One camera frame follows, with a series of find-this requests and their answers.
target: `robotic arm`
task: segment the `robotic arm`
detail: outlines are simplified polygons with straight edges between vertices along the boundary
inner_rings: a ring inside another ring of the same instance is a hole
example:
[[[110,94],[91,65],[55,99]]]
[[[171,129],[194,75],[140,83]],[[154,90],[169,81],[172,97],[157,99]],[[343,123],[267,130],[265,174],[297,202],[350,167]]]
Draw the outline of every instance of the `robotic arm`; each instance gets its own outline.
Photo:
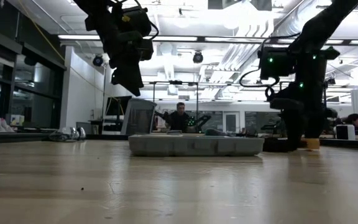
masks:
[[[268,95],[270,107],[282,110],[286,124],[287,150],[295,150],[301,136],[319,138],[325,120],[321,102],[328,60],[339,56],[332,47],[321,50],[341,22],[358,6],[358,0],[332,0],[332,4],[310,19],[288,48],[265,47],[259,52],[260,79],[276,79],[295,73],[295,81]]]
[[[195,119],[194,117],[191,117],[187,121],[187,133],[198,133],[201,132],[201,128],[204,124],[207,123],[211,119],[211,115],[202,115],[200,118]]]
[[[140,96],[139,88],[143,87],[143,82],[139,61],[151,59],[154,51],[152,39],[158,35],[158,29],[149,21],[147,8],[142,8],[138,0],[135,0],[138,6],[123,9],[125,1],[74,0],[88,15],[86,30],[98,33],[103,50],[109,55],[109,65],[115,69],[111,83],[121,84],[135,96]],[[144,39],[152,26],[157,29],[157,34]]]

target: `security camera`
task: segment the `security camera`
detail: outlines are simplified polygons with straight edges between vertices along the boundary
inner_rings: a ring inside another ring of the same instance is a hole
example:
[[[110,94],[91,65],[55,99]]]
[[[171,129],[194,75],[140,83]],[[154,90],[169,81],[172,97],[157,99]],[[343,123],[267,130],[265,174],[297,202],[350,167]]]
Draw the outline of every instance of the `security camera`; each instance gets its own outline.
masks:
[[[203,60],[204,60],[203,54],[200,51],[196,51],[194,53],[193,62],[201,63],[201,62],[203,62]]]
[[[94,65],[94,66],[97,66],[97,67],[102,66],[102,65],[103,65],[103,62],[104,62],[104,60],[103,60],[102,55],[97,55],[97,56],[95,56],[94,59],[93,59],[93,65]]]

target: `ceiling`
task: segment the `ceiling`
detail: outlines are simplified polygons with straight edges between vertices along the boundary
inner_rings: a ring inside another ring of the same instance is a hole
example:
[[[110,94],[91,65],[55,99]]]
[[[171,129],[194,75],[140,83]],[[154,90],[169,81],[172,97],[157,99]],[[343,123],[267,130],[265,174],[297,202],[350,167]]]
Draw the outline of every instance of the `ceiling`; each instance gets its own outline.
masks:
[[[52,34],[95,34],[85,30],[82,12],[71,0],[8,0],[22,10],[26,6],[30,17]],[[147,7],[149,19],[157,25],[161,36],[213,36],[213,37],[268,37],[289,35],[301,31],[303,24],[327,6],[330,0],[272,0],[272,11],[258,11],[249,1],[240,0],[220,10],[208,9],[208,0],[139,0]],[[134,6],[128,0],[125,7]],[[349,15],[332,36],[333,39],[358,39],[358,10]],[[103,52],[100,41],[62,41],[75,47],[84,58],[92,59]],[[199,90],[199,99],[264,100],[262,91],[251,91],[239,86],[215,84],[238,83],[239,74],[257,66],[258,44],[212,44],[186,42],[155,42],[151,60],[140,63],[144,82],[181,80],[214,83]],[[327,76],[334,76],[341,85],[354,85],[358,75],[358,47],[336,47],[341,56],[329,63]],[[194,64],[193,54],[202,51],[204,61]],[[258,80],[258,73],[247,76],[250,84]],[[195,99],[196,92],[183,86],[159,86],[155,96],[162,99],[181,97]],[[343,96],[349,101],[349,90],[329,93],[329,97]],[[143,98],[152,97],[152,88],[142,90]]]

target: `computer monitor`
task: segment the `computer monitor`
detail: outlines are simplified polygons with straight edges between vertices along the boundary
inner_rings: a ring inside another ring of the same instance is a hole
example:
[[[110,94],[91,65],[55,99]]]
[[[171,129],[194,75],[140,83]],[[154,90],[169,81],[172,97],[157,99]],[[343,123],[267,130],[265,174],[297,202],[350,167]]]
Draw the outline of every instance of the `computer monitor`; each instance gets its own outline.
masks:
[[[122,135],[150,134],[153,128],[153,118],[156,103],[130,99],[125,112],[124,123],[122,124]]]
[[[119,97],[115,97],[115,99],[120,101],[122,110],[126,111],[127,106],[128,106],[128,101],[131,99],[131,96],[119,96]],[[116,116],[117,114],[119,115],[124,115],[121,111],[121,107],[118,107],[118,101],[113,99],[112,97],[109,97],[107,99],[107,104],[106,104],[106,115],[107,116]]]

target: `table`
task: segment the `table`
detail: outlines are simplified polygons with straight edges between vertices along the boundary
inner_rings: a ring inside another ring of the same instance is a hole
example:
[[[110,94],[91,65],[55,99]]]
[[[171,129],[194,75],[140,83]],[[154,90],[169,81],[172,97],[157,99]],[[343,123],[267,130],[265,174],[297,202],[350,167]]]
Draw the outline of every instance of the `table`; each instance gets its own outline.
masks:
[[[0,144],[0,223],[354,224],[358,151],[144,158],[127,141]]]

